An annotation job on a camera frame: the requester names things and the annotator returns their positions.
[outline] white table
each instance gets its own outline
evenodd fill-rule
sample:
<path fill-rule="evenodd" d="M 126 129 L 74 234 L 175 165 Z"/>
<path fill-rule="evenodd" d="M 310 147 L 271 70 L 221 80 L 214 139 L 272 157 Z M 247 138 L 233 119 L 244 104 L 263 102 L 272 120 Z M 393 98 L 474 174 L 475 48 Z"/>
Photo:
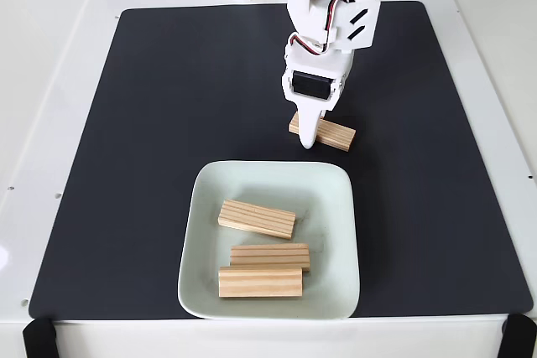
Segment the white table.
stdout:
<path fill-rule="evenodd" d="M 537 289 L 533 0 L 420 0 L 469 115 L 532 294 Z M 281 0 L 254 0 L 256 3 Z M 0 352 L 24 356 L 29 298 L 117 17 L 233 0 L 0 0 Z M 475 41 L 477 50 L 472 44 Z M 484 59 L 483 66 L 479 56 Z M 535 309 L 530 313 L 535 316 Z M 60 324 L 62 356 L 494 357 L 503 316 L 330 323 Z"/>

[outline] robotic arm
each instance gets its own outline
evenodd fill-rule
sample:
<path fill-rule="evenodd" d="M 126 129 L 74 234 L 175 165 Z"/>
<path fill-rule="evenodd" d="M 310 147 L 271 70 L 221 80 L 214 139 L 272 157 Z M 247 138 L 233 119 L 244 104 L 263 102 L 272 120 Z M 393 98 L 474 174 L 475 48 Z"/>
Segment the robotic arm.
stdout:
<path fill-rule="evenodd" d="M 288 0 L 296 32 L 285 47 L 285 98 L 296 104 L 300 141 L 315 142 L 320 117 L 336 106 L 355 49 L 373 43 L 379 0 Z"/>

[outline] black mat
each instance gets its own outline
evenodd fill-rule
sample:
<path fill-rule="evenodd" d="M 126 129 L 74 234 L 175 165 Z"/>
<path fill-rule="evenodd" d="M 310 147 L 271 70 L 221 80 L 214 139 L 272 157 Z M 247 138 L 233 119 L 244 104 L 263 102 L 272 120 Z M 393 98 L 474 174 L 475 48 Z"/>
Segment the black mat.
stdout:
<path fill-rule="evenodd" d="M 210 161 L 326 161 L 354 192 L 355 316 L 525 312 L 533 301 L 425 8 L 384 3 L 327 117 L 350 153 L 288 133 L 284 5 L 122 14 L 31 299 L 55 319 L 185 319 L 177 277 Z"/>

